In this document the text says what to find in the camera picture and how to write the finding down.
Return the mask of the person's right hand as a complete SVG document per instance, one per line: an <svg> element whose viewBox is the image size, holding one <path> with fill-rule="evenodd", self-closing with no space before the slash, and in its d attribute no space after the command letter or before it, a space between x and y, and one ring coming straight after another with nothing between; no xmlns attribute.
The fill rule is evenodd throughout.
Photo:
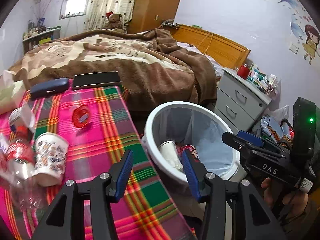
<svg viewBox="0 0 320 240"><path fill-rule="evenodd" d="M287 209L287 218L301 215L309 201L309 195L300 190L289 191L282 188L276 180L266 178L261 188L264 189L263 199L276 217L283 208Z"/></svg>

